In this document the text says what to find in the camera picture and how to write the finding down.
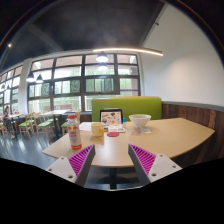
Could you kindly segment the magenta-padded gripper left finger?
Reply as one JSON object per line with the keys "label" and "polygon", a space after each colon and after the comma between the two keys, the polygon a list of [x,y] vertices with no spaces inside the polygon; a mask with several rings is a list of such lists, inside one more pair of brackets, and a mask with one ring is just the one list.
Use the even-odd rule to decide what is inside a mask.
{"label": "magenta-padded gripper left finger", "polygon": [[47,171],[83,187],[94,156],[95,145],[90,145],[70,157],[59,157]]}

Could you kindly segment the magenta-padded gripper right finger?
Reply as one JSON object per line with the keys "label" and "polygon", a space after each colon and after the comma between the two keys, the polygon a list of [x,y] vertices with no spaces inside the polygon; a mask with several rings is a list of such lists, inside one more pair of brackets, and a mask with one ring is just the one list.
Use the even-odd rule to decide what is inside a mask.
{"label": "magenta-padded gripper right finger", "polygon": [[142,185],[147,185],[181,170],[181,167],[166,155],[155,155],[133,144],[128,145],[128,154]]}

